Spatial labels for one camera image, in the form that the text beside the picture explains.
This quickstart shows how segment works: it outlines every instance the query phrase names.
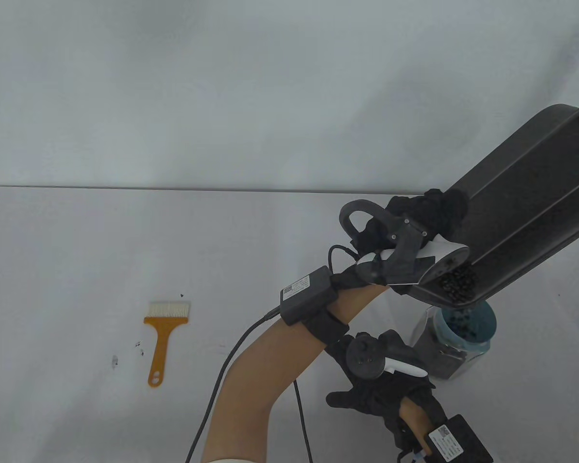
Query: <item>plastic jar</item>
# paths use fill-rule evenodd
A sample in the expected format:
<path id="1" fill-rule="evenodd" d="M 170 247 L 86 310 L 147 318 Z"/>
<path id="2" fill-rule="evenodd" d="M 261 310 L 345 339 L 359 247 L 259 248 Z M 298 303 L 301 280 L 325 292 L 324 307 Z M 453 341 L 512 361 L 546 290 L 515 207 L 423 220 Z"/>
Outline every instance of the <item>plastic jar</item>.
<path id="1" fill-rule="evenodd" d="M 495 313 L 486 302 L 463 310 L 431 306 L 410 343 L 429 375 L 446 380 L 466 371 L 490 349 L 496 327 Z"/>

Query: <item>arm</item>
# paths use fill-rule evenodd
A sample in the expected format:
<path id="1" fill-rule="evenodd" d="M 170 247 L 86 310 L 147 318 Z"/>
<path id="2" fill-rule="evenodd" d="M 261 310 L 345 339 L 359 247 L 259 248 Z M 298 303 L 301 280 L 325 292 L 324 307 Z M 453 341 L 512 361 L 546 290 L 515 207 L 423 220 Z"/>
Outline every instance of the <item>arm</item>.
<path id="1" fill-rule="evenodd" d="M 427 446 L 425 441 L 425 436 L 435 429 L 433 423 L 427 416 L 421 407 L 416 405 L 413 401 L 404 397 L 401 400 L 401 406 L 399 407 L 399 416 L 405 421 L 407 427 L 412 431 L 412 434 L 416 436 L 420 446 L 425 450 L 427 455 L 431 454 L 431 449 Z"/>
<path id="2" fill-rule="evenodd" d="M 347 324 L 386 289 L 370 285 L 340 291 L 329 311 Z M 238 458 L 264 463 L 272 405 L 324 348 L 302 324 L 289 327 L 283 320 L 257 338 L 225 377 L 202 461 Z"/>

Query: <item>black glove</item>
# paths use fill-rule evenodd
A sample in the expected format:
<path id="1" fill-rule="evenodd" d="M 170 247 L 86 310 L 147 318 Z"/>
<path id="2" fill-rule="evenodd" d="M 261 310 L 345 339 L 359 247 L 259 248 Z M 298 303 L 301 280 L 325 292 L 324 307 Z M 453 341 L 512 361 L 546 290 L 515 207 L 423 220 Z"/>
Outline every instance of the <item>black glove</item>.
<path id="1" fill-rule="evenodd" d="M 367 415 L 383 417 L 384 425 L 393 433 L 395 445 L 399 449 L 405 451 L 419 449 L 420 445 L 415 436 L 399 418 L 400 402 L 404 397 L 408 397 L 426 411 L 434 425 L 440 425 L 446 421 L 446 414 L 431 394 L 431 389 L 435 386 L 427 377 L 418 378 L 400 372 L 392 374 L 384 372 L 375 380 L 360 379 L 347 366 L 347 347 L 353 340 L 352 336 L 345 335 L 326 348 L 326 352 L 339 364 L 352 383 L 351 390 L 347 392 L 328 394 L 326 403 L 334 408 L 348 408 Z M 414 350 L 406 346 L 396 331 L 386 331 L 378 337 L 378 340 L 384 344 L 386 352 L 402 351 L 404 355 L 415 355 Z"/>
<path id="2" fill-rule="evenodd" d="M 427 235 L 421 246 L 424 247 L 436 234 L 446 237 L 459 227 L 468 213 L 468 206 L 469 198 L 464 192 L 448 190 L 442 193 L 440 190 L 432 189 L 414 198 L 393 196 L 386 210 L 398 217 L 406 214 L 425 227 Z M 358 234 L 358 238 L 352 241 L 352 245 L 360 256 L 382 249 L 395 249 L 396 243 L 389 240 L 386 235 L 386 227 L 379 220 L 372 218 Z"/>

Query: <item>table surface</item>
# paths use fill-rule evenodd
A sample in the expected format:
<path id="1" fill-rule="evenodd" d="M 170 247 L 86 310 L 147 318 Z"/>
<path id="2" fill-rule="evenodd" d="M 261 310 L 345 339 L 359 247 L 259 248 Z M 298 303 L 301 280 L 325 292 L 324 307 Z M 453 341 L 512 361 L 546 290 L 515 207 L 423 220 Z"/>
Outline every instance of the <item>table surface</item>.
<path id="1" fill-rule="evenodd" d="M 0 187 L 0 462 L 183 461 L 228 351 L 281 288 L 347 244 L 338 212 L 357 198 L 389 196 Z M 579 329 L 543 273 L 490 300 L 492 351 L 435 392 L 503 461 L 579 461 Z M 152 300 L 192 304 L 155 389 Z M 408 340 L 426 308 L 387 291 L 351 332 Z M 380 419 L 326 406 L 349 388 L 326 355 L 299 384 L 315 461 L 396 457 Z M 291 389 L 269 441 L 269 461 L 306 461 Z"/>

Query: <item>black dustpan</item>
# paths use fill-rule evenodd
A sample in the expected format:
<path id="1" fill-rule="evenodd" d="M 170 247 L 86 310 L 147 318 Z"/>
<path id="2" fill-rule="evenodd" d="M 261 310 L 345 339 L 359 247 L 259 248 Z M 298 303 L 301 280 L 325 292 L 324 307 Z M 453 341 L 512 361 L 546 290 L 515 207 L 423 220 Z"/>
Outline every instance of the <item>black dustpan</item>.
<path id="1" fill-rule="evenodd" d="M 455 304 L 438 280 L 409 295 L 435 306 L 469 307 L 579 238 L 579 108 L 549 106 L 465 174 L 469 213 L 447 240 L 470 247 L 473 300 Z"/>

